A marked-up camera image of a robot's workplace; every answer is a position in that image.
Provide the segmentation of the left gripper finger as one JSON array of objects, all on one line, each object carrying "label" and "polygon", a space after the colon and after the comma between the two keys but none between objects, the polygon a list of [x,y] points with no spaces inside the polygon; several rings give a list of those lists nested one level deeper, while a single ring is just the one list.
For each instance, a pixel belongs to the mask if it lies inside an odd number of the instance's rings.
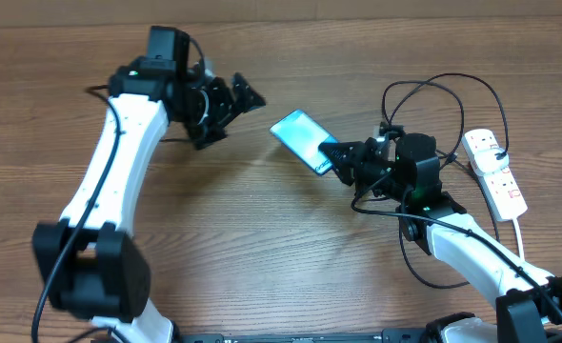
[{"label": "left gripper finger", "polygon": [[232,78],[232,92],[234,94],[233,114],[247,113],[266,106],[265,98],[255,91],[239,72]]},{"label": "left gripper finger", "polygon": [[225,127],[234,119],[228,111],[209,111],[192,124],[192,143],[197,150],[203,150],[227,137]]}]

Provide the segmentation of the blue Galaxy smartphone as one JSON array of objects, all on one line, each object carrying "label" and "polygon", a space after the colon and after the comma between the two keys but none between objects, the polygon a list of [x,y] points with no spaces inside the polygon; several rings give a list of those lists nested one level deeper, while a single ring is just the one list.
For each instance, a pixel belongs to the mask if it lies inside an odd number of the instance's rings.
[{"label": "blue Galaxy smartphone", "polygon": [[292,111],[272,125],[270,132],[317,175],[331,169],[331,161],[319,150],[319,145],[337,140],[304,111]]}]

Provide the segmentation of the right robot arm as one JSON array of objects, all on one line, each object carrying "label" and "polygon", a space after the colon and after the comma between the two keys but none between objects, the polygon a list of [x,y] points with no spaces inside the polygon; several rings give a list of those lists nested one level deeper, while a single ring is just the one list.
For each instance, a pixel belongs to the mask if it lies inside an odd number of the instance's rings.
[{"label": "right robot arm", "polygon": [[448,264],[494,307],[496,321],[455,313],[428,323],[423,342],[562,342],[562,276],[537,268],[484,232],[442,189],[436,141],[423,133],[322,143],[339,179],[398,202],[400,231]]}]

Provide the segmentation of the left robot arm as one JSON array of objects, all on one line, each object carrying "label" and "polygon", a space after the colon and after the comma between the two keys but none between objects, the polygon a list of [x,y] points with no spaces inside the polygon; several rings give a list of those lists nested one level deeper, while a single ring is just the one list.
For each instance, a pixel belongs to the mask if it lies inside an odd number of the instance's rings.
[{"label": "left robot arm", "polygon": [[44,282],[30,336],[51,306],[88,320],[115,342],[177,342],[177,325],[151,297],[151,269],[134,244],[134,213],[148,165],[169,125],[181,123],[198,150],[226,137],[237,116],[265,106],[246,79],[191,63],[197,42],[154,26],[144,55],[90,95],[106,106],[101,136],[74,197],[55,223],[39,223],[32,249]]}]

